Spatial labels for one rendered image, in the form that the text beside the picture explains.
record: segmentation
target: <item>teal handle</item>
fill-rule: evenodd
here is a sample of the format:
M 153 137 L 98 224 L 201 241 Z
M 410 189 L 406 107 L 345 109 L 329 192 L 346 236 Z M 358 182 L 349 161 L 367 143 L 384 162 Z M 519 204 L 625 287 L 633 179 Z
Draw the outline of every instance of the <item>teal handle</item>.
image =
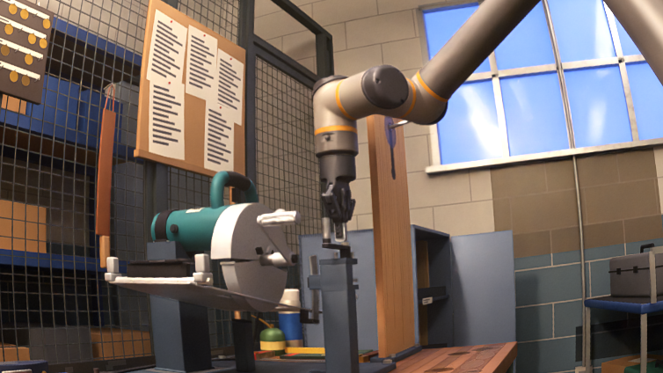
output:
M 247 202 L 258 202 L 258 192 L 251 179 L 241 173 L 221 171 L 212 178 L 212 185 L 209 187 L 209 201 L 212 208 L 223 207 L 223 189 L 225 187 L 235 187 L 244 192 Z

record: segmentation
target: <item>gray case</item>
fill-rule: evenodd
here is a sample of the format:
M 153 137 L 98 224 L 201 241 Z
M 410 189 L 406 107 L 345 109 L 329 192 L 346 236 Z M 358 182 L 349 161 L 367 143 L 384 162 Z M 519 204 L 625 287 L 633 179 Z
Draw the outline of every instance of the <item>gray case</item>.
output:
M 654 258 L 657 296 L 663 296 L 663 254 L 656 254 Z M 649 269 L 648 252 L 611 259 L 611 296 L 651 296 Z

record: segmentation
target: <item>window frame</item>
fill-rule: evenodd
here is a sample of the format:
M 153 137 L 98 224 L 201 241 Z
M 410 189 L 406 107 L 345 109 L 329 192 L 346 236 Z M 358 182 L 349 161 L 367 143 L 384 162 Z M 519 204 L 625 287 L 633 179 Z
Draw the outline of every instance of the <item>window frame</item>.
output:
M 479 3 L 480 5 L 483 1 L 484 0 L 459 0 L 446 4 L 430 4 L 418 8 L 417 19 L 419 23 L 419 34 L 422 35 L 421 49 L 422 49 L 423 64 L 426 64 L 430 59 L 430 56 L 428 54 L 428 38 L 426 34 L 426 23 L 424 20 L 424 13 L 429 11 L 442 10 L 442 9 L 454 9 L 460 6 L 466 6 L 468 4 Z M 612 13 L 612 11 L 608 8 L 608 6 L 605 3 L 603 3 L 603 7 L 605 9 L 606 16 L 608 18 L 610 36 L 615 46 L 616 57 L 576 61 L 576 62 L 561 62 L 561 58 L 559 56 L 559 47 L 557 45 L 557 38 L 554 34 L 554 25 L 552 24 L 552 17 L 550 15 L 550 7 L 548 5 L 548 0 L 542 0 L 542 3 L 546 16 L 548 30 L 550 33 L 550 41 L 553 47 L 553 53 L 555 55 L 556 62 L 540 66 L 499 70 L 497 67 L 495 52 L 493 51 L 489 57 L 489 61 L 491 64 L 491 71 L 472 74 L 466 80 L 466 82 L 488 81 L 488 80 L 492 81 L 492 86 L 495 96 L 495 106 L 497 107 L 497 113 L 498 113 L 500 140 L 502 144 L 502 157 L 443 165 L 441 163 L 441 149 L 438 137 L 439 135 L 438 126 L 437 124 L 435 124 L 429 126 L 431 165 L 429 165 L 426 168 L 426 173 L 435 174 L 435 173 L 444 173 L 444 172 L 456 172 L 461 170 L 488 168 L 498 165 L 512 165 L 512 164 L 520 164 L 527 162 L 567 158 L 583 154 L 601 153 L 601 152 L 618 151 L 618 150 L 631 150 L 631 149 L 634 150 L 641 148 L 651 148 L 656 145 L 663 145 L 663 138 L 657 138 L 651 140 L 639 139 L 638 123 L 636 121 L 635 107 L 633 104 L 633 97 L 630 91 L 630 84 L 629 84 L 628 74 L 626 71 L 626 65 L 632 63 L 646 62 L 646 60 L 642 55 L 623 54 L 622 44 L 621 41 L 619 40 L 619 32 L 617 29 L 616 17 Z M 564 73 L 565 71 L 576 70 L 576 69 L 588 69 L 588 68 L 608 67 L 608 66 L 619 67 L 622 77 L 623 93 L 626 99 L 626 107 L 630 120 L 630 131 L 633 140 L 627 143 L 614 143 L 607 145 L 590 146 L 585 148 L 576 148 L 575 138 L 573 133 L 571 108 L 569 104 Z M 562 94 L 562 101 L 564 104 L 567 135 L 569 139 L 569 149 L 553 150 L 543 153 L 534 153 L 534 154 L 527 154 L 521 156 L 510 156 L 508 135 L 506 131 L 505 108 L 502 99 L 501 84 L 499 80 L 502 77 L 517 77 L 517 76 L 525 77 L 534 74 L 554 73 L 554 72 L 557 72 L 560 82 L 560 91 Z

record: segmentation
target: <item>cork board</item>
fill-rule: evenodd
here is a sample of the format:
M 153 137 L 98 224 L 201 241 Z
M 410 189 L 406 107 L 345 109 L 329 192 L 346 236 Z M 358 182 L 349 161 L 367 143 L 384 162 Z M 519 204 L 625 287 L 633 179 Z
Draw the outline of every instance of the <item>cork board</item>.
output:
M 0 93 L 41 104 L 53 23 L 36 4 L 0 1 Z
M 410 203 L 403 127 L 367 118 L 368 161 L 373 202 L 377 344 L 380 357 L 414 346 L 414 286 Z
M 150 0 L 142 55 L 135 157 L 245 174 L 245 50 Z

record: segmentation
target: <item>wooden workbench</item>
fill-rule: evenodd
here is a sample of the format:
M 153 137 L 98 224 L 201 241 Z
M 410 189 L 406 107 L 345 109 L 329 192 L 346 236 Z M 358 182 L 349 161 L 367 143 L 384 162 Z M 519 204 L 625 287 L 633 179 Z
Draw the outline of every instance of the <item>wooden workbench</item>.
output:
M 450 348 L 425 348 L 396 363 L 393 373 L 506 373 L 518 354 L 516 342 Z

